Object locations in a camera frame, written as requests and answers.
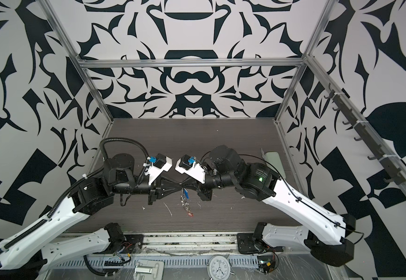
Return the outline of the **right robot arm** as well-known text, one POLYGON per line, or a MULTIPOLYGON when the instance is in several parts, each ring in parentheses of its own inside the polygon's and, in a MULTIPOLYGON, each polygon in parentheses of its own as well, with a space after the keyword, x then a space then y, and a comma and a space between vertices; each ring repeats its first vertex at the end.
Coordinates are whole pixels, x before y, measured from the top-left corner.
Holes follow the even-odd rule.
POLYGON ((317 260, 340 267, 354 258, 355 244, 348 236, 356 229, 349 214, 335 214, 319 206, 290 186, 278 171, 263 163, 246 163, 225 145, 210 152, 210 162, 184 155, 175 169, 189 176, 182 186, 193 189, 203 201, 210 201, 214 189, 233 187, 245 198, 272 206, 296 220, 301 226, 295 234, 289 229, 259 223, 257 243, 269 247, 292 247, 300 243, 317 260))

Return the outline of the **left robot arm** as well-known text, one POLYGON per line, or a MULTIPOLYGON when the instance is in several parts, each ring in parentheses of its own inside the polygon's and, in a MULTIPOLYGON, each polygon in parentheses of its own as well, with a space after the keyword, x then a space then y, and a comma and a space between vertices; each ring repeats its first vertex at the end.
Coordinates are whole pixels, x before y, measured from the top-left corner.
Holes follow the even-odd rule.
POLYGON ((53 266, 89 254, 113 254, 123 249, 126 237, 117 223, 109 223, 96 232, 56 243, 54 240, 72 226, 114 203, 116 195, 146 194, 152 204, 165 194, 164 186, 180 188, 161 174, 172 167, 171 158, 150 156, 138 141, 129 138, 105 138, 99 144, 103 166, 69 187, 51 210, 23 231, 0 242, 0 280, 35 280, 53 266), (107 143, 125 142, 141 149, 145 162, 140 174, 134 174, 134 158, 129 154, 109 157, 107 143))

